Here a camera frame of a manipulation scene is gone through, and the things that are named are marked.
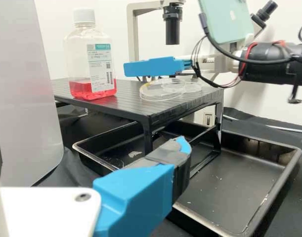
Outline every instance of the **green phone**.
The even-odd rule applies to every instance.
[[[254,33],[246,0],[199,0],[199,5],[217,43],[237,42]]]

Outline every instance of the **white wall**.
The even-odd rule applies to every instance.
[[[117,77],[124,78],[123,63],[128,61],[126,5],[137,0],[35,0],[43,36],[45,53],[52,79],[66,76],[63,38],[73,30],[72,10],[75,7],[93,7],[98,25],[113,39]],[[250,12],[256,12],[267,0],[248,0]],[[298,43],[302,25],[302,0],[276,0],[278,9],[268,22],[266,32],[259,40],[287,40]],[[202,36],[198,20],[197,0],[187,0],[183,9],[181,44],[165,45],[165,24],[162,11],[151,12],[139,18],[140,58],[190,54],[195,42]],[[220,76],[217,82],[226,82],[235,75]],[[243,82],[225,92],[225,106],[256,116],[302,124],[302,104],[287,103],[292,86],[265,85]],[[302,87],[298,97],[302,99]]]

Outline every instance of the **red liquid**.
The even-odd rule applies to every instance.
[[[75,98],[82,98],[85,100],[95,100],[95,99],[116,94],[117,92],[116,79],[114,79],[113,82],[115,88],[112,90],[92,92],[90,79],[72,80],[70,81],[70,90],[71,90],[71,94]]]

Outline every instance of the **white bottle cap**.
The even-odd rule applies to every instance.
[[[92,8],[75,8],[74,23],[95,23],[95,12]]]

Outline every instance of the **electrical outlet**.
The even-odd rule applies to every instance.
[[[204,126],[211,127],[215,124],[215,115],[212,113],[204,113]]]

